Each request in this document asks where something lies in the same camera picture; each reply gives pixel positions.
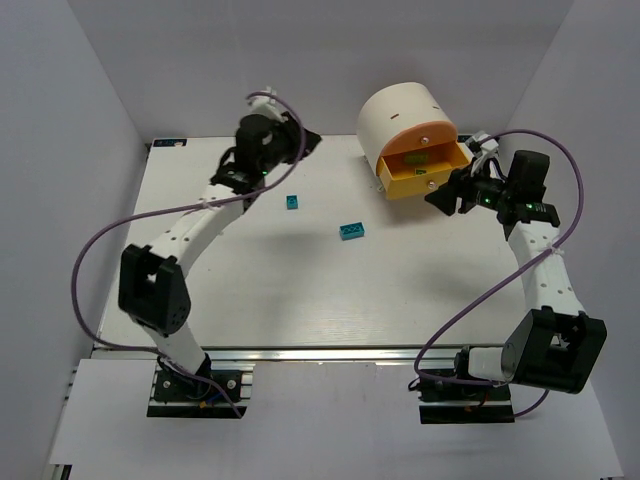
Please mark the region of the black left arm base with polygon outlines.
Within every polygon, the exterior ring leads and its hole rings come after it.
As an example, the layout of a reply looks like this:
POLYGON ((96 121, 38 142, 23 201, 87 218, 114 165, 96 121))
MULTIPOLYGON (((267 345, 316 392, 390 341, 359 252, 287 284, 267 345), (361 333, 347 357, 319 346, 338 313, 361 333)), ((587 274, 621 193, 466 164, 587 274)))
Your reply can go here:
POLYGON ((146 416, 164 419, 240 419, 246 412, 251 396, 252 371, 223 367, 209 372, 229 397, 208 383, 182 377, 178 372, 157 361, 146 416))

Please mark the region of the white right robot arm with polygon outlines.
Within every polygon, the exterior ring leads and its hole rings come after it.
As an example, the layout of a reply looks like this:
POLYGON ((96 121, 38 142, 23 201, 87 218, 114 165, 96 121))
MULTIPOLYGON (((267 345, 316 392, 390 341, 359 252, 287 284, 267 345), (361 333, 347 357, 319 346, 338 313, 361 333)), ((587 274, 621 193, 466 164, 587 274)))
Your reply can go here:
POLYGON ((586 313, 560 251, 560 219, 544 202, 548 156, 519 150, 509 173, 487 167, 454 170, 427 195, 447 215, 475 206, 493 210, 519 266, 526 314, 500 347, 465 347, 446 382, 473 388, 515 383, 569 394, 582 391, 607 337, 602 320, 586 313))

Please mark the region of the yellow drawer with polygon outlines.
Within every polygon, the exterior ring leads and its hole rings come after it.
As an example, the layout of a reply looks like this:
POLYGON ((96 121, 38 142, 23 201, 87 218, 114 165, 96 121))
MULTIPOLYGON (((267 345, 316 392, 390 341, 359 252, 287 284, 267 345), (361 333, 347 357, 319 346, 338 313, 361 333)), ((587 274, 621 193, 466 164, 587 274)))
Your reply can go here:
POLYGON ((386 198, 398 200, 426 195, 446 184, 450 174, 466 167, 472 153, 463 144, 451 142, 411 152, 381 156, 376 175, 386 198))

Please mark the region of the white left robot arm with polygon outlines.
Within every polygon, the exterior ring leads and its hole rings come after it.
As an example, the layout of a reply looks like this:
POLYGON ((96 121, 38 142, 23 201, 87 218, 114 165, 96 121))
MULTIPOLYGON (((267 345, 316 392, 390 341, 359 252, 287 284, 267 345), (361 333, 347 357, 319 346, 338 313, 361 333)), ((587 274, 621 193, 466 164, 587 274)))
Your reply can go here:
POLYGON ((153 340, 161 361, 187 381, 205 376, 211 365, 187 323, 191 267, 247 212, 273 169, 310 155, 321 140, 288 112, 243 117, 234 145, 222 155, 198 204, 150 244, 130 244, 123 251, 118 306, 153 340))

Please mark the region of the orange drawer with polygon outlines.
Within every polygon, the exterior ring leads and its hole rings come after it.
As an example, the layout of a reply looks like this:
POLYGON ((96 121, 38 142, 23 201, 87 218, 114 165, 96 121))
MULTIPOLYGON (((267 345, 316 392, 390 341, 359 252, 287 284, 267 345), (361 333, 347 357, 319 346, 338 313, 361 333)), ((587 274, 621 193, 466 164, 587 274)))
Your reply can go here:
POLYGON ((381 156, 406 153, 420 148, 448 144, 457 139, 458 131, 450 121, 432 121, 417 124, 393 136, 381 150, 381 156), (423 145, 421 138, 429 138, 429 143, 423 145))

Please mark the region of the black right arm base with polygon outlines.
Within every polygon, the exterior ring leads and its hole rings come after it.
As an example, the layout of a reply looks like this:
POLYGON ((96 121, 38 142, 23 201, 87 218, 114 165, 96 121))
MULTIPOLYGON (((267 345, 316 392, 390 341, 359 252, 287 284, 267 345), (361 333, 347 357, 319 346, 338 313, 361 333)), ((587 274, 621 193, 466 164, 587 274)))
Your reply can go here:
POLYGON ((515 422, 507 386, 488 388, 416 376, 407 389, 418 395, 423 425, 507 424, 515 422))

